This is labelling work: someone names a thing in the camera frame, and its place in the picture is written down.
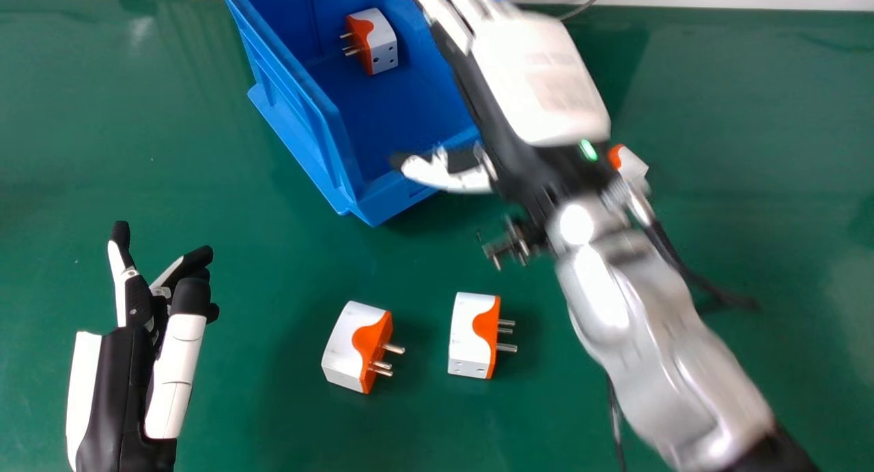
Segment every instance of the blue container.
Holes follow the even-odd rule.
[[[393,171],[396,151],[478,139],[412,0],[225,0],[255,77],[249,98],[338,214],[370,226],[434,194]],[[343,55],[346,14],[380,8],[399,66],[367,76]]]

